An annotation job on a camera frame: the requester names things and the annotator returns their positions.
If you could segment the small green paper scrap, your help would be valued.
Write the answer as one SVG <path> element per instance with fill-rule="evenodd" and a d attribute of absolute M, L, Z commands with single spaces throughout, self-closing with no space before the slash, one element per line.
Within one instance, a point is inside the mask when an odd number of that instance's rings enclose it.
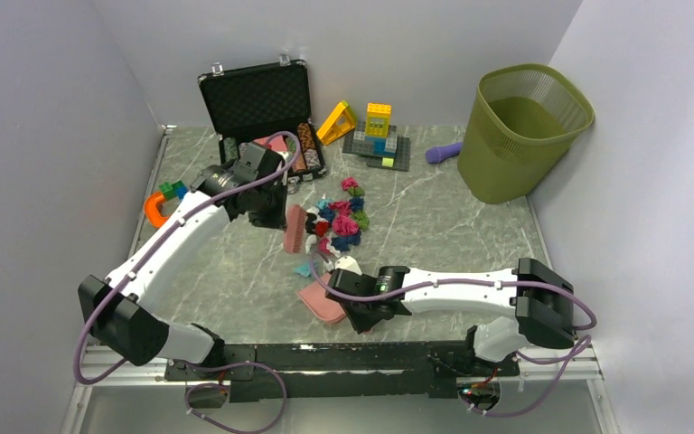
<path fill-rule="evenodd" d="M 358 185 L 354 185 L 354 186 L 349 187 L 346 190 L 346 192 L 352 198 L 360 198 L 365 194 L 364 190 L 361 187 L 359 187 Z"/>

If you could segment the large magenta paper scrap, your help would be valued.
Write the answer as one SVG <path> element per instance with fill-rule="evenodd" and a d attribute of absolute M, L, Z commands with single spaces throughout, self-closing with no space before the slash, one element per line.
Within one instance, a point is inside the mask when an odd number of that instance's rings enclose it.
<path fill-rule="evenodd" d="M 359 224 L 347 215 L 336 216 L 332 223 L 333 232 L 340 237 L 348 237 L 360 230 Z"/>

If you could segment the dark blue scrap left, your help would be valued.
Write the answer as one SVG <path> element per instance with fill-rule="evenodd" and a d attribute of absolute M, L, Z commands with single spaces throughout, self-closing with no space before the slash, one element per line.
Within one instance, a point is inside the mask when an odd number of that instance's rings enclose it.
<path fill-rule="evenodd" d="M 323 208 L 319 211 L 318 214 L 322 219 L 329 223 L 331 223 L 337 216 L 336 211 L 330 208 Z"/>

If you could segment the pink dustpan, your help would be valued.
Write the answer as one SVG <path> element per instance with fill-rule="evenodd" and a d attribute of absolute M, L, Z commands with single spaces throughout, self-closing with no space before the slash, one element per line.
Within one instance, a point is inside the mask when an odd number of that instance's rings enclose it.
<path fill-rule="evenodd" d="M 342 306 L 327 298 L 325 289 L 317 282 L 299 290 L 297 296 L 317 319 L 326 324 L 336 324 L 346 318 Z"/>

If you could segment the toy brick tower on baseplate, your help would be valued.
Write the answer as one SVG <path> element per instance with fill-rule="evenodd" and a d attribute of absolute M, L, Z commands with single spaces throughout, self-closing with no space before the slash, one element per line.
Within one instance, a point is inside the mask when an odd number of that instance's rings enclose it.
<path fill-rule="evenodd" d="M 370 102 L 366 117 L 343 140 L 342 152 L 360 156 L 366 166 L 407 172 L 410 169 L 410 139 L 390 123 L 391 105 Z"/>

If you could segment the magenta paper scrap centre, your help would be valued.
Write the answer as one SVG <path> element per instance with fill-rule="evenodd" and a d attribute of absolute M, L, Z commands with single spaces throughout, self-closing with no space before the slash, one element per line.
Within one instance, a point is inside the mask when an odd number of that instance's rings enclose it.
<path fill-rule="evenodd" d="M 350 216 L 352 214 L 352 203 L 350 201 L 336 201 L 329 204 L 329 208 L 338 215 Z"/>

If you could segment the teal paper scrap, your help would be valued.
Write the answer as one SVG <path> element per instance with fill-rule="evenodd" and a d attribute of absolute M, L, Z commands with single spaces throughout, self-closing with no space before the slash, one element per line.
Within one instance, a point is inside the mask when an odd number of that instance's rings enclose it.
<path fill-rule="evenodd" d="M 294 267 L 293 271 L 304 278 L 311 278 L 313 276 L 313 264 L 311 261 L 307 261 L 300 266 Z"/>

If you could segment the purple cylindrical toy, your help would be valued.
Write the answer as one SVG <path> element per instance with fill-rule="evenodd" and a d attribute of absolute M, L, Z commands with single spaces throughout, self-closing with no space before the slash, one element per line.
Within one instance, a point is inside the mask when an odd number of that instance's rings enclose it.
<path fill-rule="evenodd" d="M 458 156 L 462 147 L 462 142 L 445 146 L 433 146 L 425 152 L 425 159 L 431 165 L 440 164 L 449 158 Z"/>

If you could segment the orange horseshoe toy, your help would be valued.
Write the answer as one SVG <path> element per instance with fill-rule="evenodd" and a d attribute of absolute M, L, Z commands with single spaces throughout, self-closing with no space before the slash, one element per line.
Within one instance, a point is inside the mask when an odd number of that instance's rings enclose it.
<path fill-rule="evenodd" d="M 152 193 L 145 200 L 143 206 L 144 215 L 155 229 L 160 229 L 163 227 L 171 217 L 169 212 L 164 213 L 164 205 L 178 198 L 179 195 L 176 193 L 164 194 L 163 192 L 158 191 Z"/>

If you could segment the yellow triangular toy block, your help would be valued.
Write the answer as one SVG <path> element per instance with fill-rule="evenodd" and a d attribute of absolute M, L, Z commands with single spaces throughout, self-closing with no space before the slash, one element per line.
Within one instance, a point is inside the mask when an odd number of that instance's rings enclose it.
<path fill-rule="evenodd" d="M 317 130 L 317 137 L 324 146 L 330 145 L 357 126 L 357 118 L 350 104 L 342 100 L 336 104 L 330 115 Z"/>

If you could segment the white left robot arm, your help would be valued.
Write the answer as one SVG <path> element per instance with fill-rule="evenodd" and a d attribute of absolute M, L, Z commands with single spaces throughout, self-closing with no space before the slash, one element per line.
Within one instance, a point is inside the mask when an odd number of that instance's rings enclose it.
<path fill-rule="evenodd" d="M 257 227 L 285 228 L 284 172 L 291 164 L 250 145 L 240 158 L 200 171 L 166 223 L 130 259 L 105 278 L 81 282 L 85 333 L 133 365 L 174 359 L 200 379 L 216 377 L 227 362 L 224 340 L 204 326 L 164 320 L 155 307 L 197 250 L 241 215 Z"/>

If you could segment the dark blue scrap right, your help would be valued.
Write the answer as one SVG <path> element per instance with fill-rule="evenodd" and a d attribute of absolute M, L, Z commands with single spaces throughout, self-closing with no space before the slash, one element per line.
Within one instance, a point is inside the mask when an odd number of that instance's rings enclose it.
<path fill-rule="evenodd" d="M 351 235 L 345 235 L 344 242 L 349 246 L 358 246 L 361 243 L 361 232 L 357 231 Z"/>

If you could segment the pink hand brush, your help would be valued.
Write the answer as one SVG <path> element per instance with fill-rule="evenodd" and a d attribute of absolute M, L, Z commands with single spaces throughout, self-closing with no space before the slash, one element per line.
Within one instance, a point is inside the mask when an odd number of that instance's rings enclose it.
<path fill-rule="evenodd" d="M 307 212 L 299 204 L 291 205 L 286 212 L 286 228 L 283 233 L 283 250 L 289 254 L 299 253 L 305 241 Z"/>

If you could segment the black paper scrap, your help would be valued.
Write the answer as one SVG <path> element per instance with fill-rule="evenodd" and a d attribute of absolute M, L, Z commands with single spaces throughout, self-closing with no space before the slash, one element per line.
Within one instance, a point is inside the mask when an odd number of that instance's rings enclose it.
<path fill-rule="evenodd" d="M 308 234 L 315 234 L 316 233 L 316 225 L 317 225 L 317 219 L 319 218 L 318 212 L 311 212 L 307 211 L 306 212 L 306 218 L 305 218 L 305 232 Z"/>

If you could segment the small pink paper scrap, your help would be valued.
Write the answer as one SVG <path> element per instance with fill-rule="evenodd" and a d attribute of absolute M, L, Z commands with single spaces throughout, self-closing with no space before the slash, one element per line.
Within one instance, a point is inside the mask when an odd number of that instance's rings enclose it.
<path fill-rule="evenodd" d="M 321 238 L 317 243 L 317 249 L 323 255 L 332 255 L 331 239 L 328 237 Z"/>

